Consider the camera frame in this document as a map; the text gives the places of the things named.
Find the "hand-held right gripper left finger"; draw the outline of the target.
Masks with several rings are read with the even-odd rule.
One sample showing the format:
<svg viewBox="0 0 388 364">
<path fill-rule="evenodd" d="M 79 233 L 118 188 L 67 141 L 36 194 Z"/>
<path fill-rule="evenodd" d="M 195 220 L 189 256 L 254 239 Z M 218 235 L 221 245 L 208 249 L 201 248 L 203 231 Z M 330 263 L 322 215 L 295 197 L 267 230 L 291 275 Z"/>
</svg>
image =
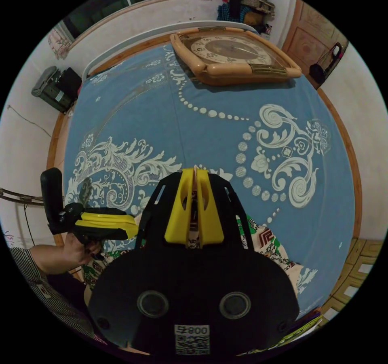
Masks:
<svg viewBox="0 0 388 364">
<path fill-rule="evenodd" d="M 167 243 L 187 245 L 191 222 L 194 168 L 183 169 L 173 200 L 164 239 Z"/>
</svg>

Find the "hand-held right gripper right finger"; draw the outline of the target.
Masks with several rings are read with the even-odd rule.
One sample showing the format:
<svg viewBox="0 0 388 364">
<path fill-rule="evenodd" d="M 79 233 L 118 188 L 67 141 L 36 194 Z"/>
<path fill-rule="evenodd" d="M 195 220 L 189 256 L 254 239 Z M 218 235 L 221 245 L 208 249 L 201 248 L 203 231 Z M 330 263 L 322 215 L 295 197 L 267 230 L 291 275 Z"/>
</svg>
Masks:
<svg viewBox="0 0 388 364">
<path fill-rule="evenodd" d="M 199 244 L 221 244 L 224 241 L 224 233 L 207 170 L 196 170 L 196 189 Z"/>
</svg>

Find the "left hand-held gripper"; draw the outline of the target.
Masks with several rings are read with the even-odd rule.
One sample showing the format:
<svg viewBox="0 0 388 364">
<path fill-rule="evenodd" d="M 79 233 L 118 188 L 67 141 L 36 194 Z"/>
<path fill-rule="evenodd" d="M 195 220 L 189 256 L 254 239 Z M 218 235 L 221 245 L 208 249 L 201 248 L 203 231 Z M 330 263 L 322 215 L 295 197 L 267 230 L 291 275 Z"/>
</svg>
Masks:
<svg viewBox="0 0 388 364">
<path fill-rule="evenodd" d="M 128 240 L 137 236 L 133 216 L 110 207 L 85 207 L 70 203 L 63 208 L 62 224 L 67 232 L 86 245 L 91 241 Z"/>
</svg>

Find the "person's left hand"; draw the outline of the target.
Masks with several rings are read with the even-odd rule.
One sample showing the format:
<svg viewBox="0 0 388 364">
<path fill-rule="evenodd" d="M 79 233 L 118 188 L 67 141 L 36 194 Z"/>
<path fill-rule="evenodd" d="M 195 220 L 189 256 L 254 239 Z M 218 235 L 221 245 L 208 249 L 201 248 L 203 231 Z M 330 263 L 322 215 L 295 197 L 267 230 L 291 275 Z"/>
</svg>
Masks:
<svg viewBox="0 0 388 364">
<path fill-rule="evenodd" d="M 70 268 L 76 268 L 87 264 L 101 250 L 100 242 L 91 241 L 83 245 L 73 233 L 68 232 L 63 246 L 63 257 Z"/>
</svg>

